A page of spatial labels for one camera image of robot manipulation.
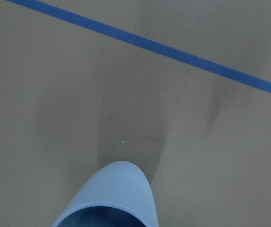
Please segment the light blue plastic cup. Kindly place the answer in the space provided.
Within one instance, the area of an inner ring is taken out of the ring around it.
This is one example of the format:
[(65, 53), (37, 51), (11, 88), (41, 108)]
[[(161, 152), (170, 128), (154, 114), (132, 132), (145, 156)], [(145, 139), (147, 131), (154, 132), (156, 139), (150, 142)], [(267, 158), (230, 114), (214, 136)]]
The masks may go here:
[(101, 168), (76, 193), (54, 227), (157, 227), (150, 184), (143, 171), (127, 161)]

